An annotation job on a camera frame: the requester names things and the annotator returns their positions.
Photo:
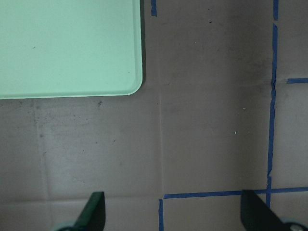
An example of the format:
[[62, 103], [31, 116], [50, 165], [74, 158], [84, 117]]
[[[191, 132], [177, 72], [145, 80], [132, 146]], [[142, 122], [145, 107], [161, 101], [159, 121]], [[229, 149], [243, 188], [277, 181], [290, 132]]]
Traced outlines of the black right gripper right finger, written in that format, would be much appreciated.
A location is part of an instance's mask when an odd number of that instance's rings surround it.
[[253, 190], [241, 195], [241, 222], [246, 231], [296, 231], [297, 224], [284, 223]]

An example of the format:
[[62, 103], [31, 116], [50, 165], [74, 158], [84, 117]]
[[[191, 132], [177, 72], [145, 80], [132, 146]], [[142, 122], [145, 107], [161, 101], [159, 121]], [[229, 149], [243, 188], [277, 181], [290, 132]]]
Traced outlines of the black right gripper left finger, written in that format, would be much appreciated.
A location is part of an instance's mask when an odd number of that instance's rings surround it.
[[104, 192], [93, 192], [73, 225], [74, 231], [103, 231], [105, 227]]

